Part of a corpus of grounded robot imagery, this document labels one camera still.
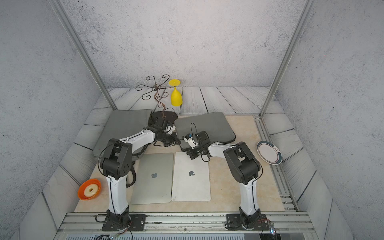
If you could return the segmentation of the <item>white laptop yellow logo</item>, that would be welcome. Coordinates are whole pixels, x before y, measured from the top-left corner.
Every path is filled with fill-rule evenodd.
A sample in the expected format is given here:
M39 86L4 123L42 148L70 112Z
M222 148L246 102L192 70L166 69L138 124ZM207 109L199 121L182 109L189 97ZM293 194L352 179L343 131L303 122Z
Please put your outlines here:
M186 153L175 154L172 201L205 202L211 200L209 163L192 160Z

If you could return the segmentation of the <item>grey zippered laptop bag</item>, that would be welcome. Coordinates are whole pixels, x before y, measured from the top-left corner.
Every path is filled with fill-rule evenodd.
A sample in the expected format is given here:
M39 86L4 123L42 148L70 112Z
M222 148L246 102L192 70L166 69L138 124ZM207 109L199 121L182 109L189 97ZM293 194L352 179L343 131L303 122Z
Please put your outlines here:
M133 136L147 127L151 110L113 111L94 147L93 156L98 158L110 139L122 139Z

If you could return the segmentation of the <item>silver apple laptop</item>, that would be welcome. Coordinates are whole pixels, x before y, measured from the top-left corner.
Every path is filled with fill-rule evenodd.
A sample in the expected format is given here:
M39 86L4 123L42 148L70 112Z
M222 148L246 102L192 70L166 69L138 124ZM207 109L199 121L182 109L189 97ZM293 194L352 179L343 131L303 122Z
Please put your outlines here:
M144 154L139 160L133 205L171 202L174 154Z

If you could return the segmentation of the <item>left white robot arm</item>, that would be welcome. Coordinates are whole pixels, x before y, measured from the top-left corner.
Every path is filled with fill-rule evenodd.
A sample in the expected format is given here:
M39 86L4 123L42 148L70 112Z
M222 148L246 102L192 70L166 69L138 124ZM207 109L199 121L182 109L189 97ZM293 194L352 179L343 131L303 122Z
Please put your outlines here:
M120 217L129 212L126 181L133 165L133 152L157 141L162 142L164 147L181 143L175 132L149 128L120 140L111 139L105 149L102 150L98 167L106 177L109 187L108 215Z

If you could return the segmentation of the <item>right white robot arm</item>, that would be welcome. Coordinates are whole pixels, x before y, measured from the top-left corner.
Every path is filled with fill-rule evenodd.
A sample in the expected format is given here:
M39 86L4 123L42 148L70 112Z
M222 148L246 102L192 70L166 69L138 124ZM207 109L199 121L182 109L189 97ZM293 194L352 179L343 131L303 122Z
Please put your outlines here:
M193 160L197 157L217 157L226 160L233 178L239 183L241 204L240 220L245 228L250 228L261 219L261 210L257 200L257 180L263 174L263 167L246 143L236 145L213 143L187 150Z

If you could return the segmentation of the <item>yellow plastic wine glass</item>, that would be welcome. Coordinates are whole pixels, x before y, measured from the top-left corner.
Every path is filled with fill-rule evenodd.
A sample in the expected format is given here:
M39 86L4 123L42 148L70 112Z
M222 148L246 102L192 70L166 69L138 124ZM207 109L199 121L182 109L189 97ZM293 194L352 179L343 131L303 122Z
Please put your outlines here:
M172 79L169 81L169 85L174 89L171 93L171 104L174 107L179 107L183 104L182 94L177 90L177 87L180 84L181 84L181 81L178 79Z

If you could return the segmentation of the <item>white plate green rim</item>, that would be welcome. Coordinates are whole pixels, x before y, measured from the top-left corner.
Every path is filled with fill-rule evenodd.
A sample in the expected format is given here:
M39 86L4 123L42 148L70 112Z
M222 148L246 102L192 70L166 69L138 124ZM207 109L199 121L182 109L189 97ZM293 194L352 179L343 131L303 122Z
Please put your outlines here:
M257 143L257 151L259 156L270 165L279 165L283 161L283 156L278 147L268 141L260 141Z

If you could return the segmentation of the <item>orange round object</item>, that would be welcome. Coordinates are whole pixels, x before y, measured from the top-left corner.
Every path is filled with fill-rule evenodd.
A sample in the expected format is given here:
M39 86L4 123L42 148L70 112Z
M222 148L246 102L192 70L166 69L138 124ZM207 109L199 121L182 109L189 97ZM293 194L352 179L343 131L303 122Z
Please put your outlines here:
M78 198L83 201L96 198L101 192L101 182L97 179L90 179L84 182L78 190Z

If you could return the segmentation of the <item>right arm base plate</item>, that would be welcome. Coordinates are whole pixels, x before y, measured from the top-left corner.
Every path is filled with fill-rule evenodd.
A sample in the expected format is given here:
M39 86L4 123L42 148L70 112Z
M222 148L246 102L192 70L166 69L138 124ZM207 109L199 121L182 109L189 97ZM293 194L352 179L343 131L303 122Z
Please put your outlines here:
M229 231L267 231L270 229L267 216L255 213L250 216L244 214L227 214L225 228Z

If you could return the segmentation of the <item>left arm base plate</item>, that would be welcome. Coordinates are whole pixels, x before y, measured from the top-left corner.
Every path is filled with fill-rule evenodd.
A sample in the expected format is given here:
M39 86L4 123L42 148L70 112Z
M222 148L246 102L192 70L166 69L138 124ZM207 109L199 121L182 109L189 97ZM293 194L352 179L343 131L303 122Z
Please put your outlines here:
M142 232L144 230L146 215L142 214L125 214L115 215L107 214L103 226L103 232L123 232L126 229L131 232Z

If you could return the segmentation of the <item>aluminium front rail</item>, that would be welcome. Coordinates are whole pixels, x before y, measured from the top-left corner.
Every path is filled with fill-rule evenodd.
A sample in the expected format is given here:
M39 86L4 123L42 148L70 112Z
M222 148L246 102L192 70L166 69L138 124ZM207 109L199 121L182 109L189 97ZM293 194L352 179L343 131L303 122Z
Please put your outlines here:
M253 227L236 213L132 213L127 227L104 227L104 215L70 213L56 240L316 240L306 212L267 212Z

